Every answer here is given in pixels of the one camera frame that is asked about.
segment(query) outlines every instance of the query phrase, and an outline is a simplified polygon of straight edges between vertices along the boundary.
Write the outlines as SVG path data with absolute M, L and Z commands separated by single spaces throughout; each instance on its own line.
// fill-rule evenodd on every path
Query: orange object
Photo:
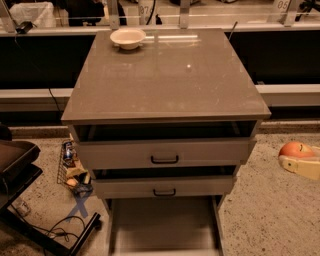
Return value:
M 279 152 L 279 156 L 293 156 L 298 158 L 316 156 L 313 149 L 299 141 L 292 141 L 285 144 Z

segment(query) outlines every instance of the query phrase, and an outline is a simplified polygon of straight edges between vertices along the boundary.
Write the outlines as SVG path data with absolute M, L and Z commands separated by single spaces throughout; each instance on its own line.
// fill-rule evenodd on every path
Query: speckled floor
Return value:
M 35 164 L 43 174 L 23 193 L 31 207 L 26 219 L 33 225 L 50 229 L 68 216 L 76 206 L 72 193 L 57 184 L 61 143 L 65 128 L 15 129 L 15 139 L 37 144 L 40 157 Z M 284 171 L 277 162 L 281 146 L 292 140 L 320 145 L 320 122 L 277 125 L 265 123 L 257 134 L 257 144 L 239 172 L 239 179 L 220 208 L 225 255 L 229 256 L 316 256 L 320 255 L 320 183 Z M 98 212 L 102 228 L 94 230 L 79 255 L 107 255 L 108 214 L 102 202 L 91 194 L 84 211 L 75 214 L 87 223 Z M 79 234 L 82 225 L 74 219 L 63 227 Z M 59 238 L 60 243 L 71 246 Z M 27 238 L 0 224 L 0 255 L 50 255 Z

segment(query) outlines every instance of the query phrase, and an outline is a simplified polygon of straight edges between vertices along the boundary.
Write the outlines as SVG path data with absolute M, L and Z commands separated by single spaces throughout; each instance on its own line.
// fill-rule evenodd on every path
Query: cable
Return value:
M 46 82 L 46 84 L 47 84 L 47 88 L 48 88 L 49 93 L 50 93 L 50 95 L 51 95 L 51 98 L 54 100 L 54 103 L 55 103 L 55 105 L 56 105 L 56 107 L 57 107 L 58 112 L 59 112 L 60 114 L 62 114 L 62 111 L 61 111 L 61 109 L 60 109 L 60 107 L 59 107 L 58 101 L 57 101 L 57 99 L 54 97 L 54 95 L 53 95 L 53 93 L 52 93 L 52 91 L 51 91 L 51 88 L 50 88 L 50 86 L 48 85 L 48 79 L 47 79 L 46 75 L 45 75 L 44 72 L 32 61 L 32 59 L 30 58 L 30 56 L 28 56 L 27 52 L 26 52 L 26 51 L 21 47 L 21 45 L 18 43 L 18 41 L 17 41 L 17 34 L 16 34 L 15 37 L 14 37 L 14 42 L 15 42 L 15 44 L 17 45 L 17 47 L 20 49 L 20 51 L 21 51 L 25 56 L 27 56 L 27 59 L 28 59 L 28 61 L 32 64 L 32 66 L 33 66 L 40 74 L 42 74 L 42 75 L 44 76 L 45 82 Z

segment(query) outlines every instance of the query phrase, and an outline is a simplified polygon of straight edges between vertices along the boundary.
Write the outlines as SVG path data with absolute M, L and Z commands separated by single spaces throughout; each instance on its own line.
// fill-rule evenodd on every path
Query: white bowl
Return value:
M 125 50 L 137 48 L 145 37 L 146 33 L 137 28 L 121 28 L 110 35 L 111 41 Z

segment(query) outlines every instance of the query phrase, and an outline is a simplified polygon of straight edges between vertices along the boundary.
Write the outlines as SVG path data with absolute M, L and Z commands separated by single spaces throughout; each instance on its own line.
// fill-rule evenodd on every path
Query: metal handle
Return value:
M 157 192 L 155 189 L 153 190 L 154 196 L 175 196 L 176 195 L 176 189 L 174 188 L 172 192 L 168 193 L 166 192 Z
M 179 156 L 176 156 L 176 159 L 173 160 L 155 160 L 153 156 L 151 156 L 151 163 L 153 164 L 176 164 L 179 162 Z

